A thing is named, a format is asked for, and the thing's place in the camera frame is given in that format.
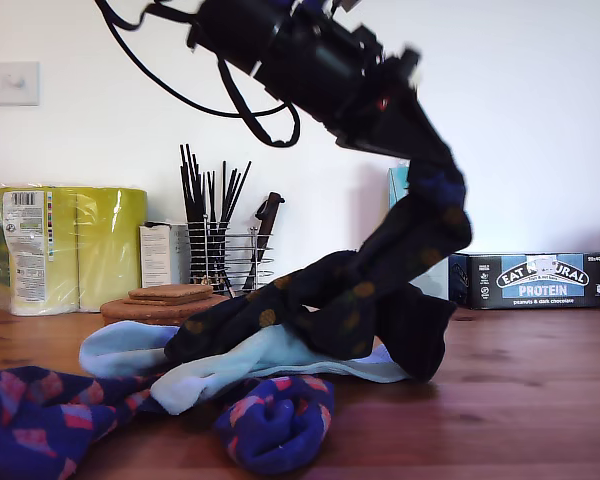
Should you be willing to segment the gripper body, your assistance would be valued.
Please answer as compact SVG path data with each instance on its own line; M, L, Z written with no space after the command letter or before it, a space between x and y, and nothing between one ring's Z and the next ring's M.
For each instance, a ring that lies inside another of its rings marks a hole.
M286 13L264 51L257 80L275 97L305 111L337 139L346 110L382 71L398 68L410 77L420 54L407 47L387 56L375 33L349 31L323 10L303 1Z

